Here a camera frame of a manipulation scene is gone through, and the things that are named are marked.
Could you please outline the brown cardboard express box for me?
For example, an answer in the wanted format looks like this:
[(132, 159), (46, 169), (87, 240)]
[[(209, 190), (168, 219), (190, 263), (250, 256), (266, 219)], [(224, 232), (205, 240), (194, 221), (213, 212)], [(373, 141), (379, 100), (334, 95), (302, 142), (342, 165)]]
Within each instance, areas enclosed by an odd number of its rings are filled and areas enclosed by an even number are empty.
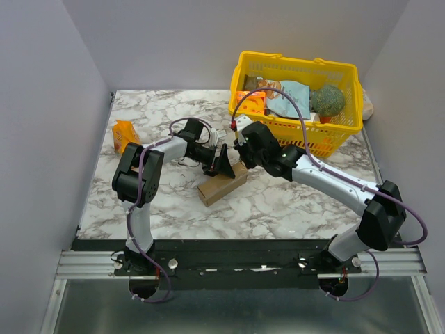
[(199, 198), (206, 207), (211, 206), (247, 182), (248, 170), (242, 162), (232, 165), (232, 169), (235, 173), (234, 179), (216, 175), (198, 186)]

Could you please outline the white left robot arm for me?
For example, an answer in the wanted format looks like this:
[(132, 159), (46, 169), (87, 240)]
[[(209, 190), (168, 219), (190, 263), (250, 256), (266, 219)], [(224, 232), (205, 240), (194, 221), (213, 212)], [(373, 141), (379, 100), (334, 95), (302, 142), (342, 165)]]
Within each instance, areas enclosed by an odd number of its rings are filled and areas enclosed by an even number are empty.
[(184, 118), (185, 127), (178, 132), (169, 126), (169, 134), (149, 145), (129, 143), (120, 158), (113, 176), (112, 189), (124, 207), (127, 218), (126, 247), (134, 252), (130, 266), (140, 275), (148, 274), (154, 266), (149, 254), (154, 245), (151, 233), (150, 205), (158, 189), (163, 165), (173, 160), (189, 158), (202, 165), (204, 174), (235, 178), (229, 162), (227, 145), (216, 152), (216, 144), (209, 147), (199, 142), (203, 129), (211, 125), (199, 118)]

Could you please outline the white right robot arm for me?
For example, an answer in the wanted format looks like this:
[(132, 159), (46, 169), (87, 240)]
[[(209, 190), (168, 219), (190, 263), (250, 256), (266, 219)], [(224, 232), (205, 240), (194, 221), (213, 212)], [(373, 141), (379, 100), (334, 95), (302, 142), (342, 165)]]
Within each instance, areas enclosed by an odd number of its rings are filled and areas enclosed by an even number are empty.
[(352, 178), (311, 158), (302, 148), (281, 146), (269, 128), (241, 116), (232, 123), (237, 138), (234, 148), (246, 168), (261, 166), (269, 175), (310, 186), (349, 207), (360, 222), (336, 234), (320, 255), (321, 267), (338, 271), (353, 255), (369, 249), (385, 251), (406, 219), (396, 184), (379, 185)]

